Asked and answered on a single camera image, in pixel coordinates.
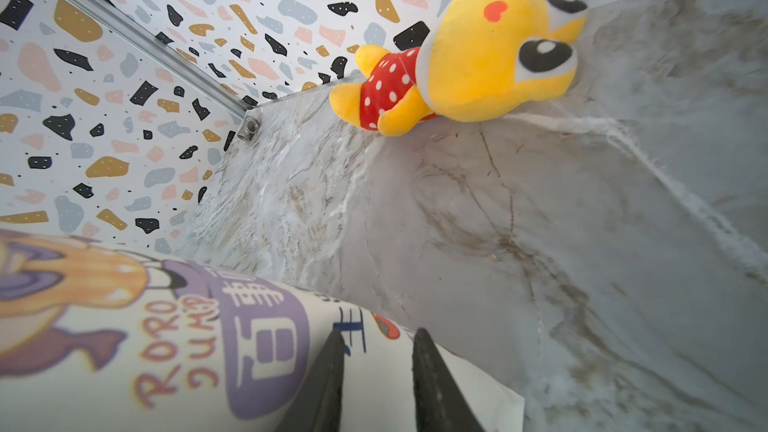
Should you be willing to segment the white printed paper bag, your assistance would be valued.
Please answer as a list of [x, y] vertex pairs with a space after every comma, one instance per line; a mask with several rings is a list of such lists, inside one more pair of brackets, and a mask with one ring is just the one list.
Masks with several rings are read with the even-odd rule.
[[80, 237], [1, 234], [5, 431], [298, 431], [339, 356], [343, 431], [431, 429], [412, 331], [358, 305]]

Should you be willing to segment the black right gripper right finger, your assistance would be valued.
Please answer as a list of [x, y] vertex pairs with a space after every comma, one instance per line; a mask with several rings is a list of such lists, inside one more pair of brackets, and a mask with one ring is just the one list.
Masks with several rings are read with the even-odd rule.
[[414, 335], [412, 375], [416, 429], [419, 432], [483, 431], [431, 335], [424, 328], [419, 328]]

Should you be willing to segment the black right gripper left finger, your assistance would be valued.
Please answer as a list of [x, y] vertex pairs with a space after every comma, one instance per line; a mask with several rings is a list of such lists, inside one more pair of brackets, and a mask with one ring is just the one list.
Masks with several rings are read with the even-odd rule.
[[276, 431], [338, 432], [342, 416], [345, 343], [333, 329]]

